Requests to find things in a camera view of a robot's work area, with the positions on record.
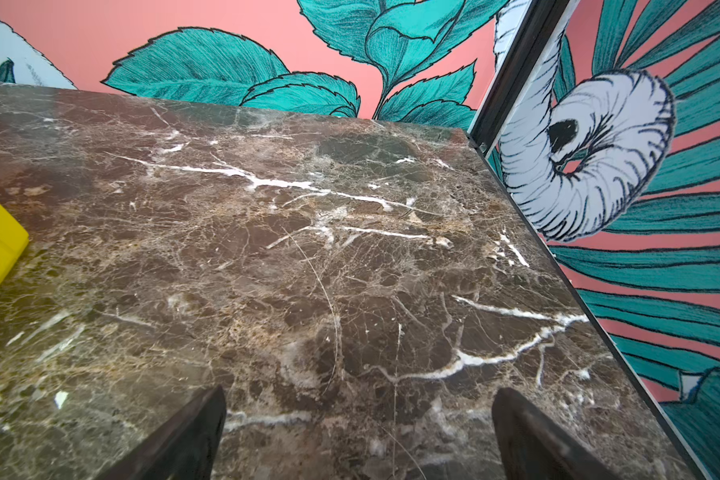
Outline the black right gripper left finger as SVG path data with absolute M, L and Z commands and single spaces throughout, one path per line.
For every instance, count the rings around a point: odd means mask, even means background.
M 99 479 L 208 479 L 227 416 L 223 388 L 205 388 Z

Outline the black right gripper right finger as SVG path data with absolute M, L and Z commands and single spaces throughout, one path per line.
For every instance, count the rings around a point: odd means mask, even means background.
M 519 391 L 499 389 L 491 415 L 508 479 L 618 479 Z

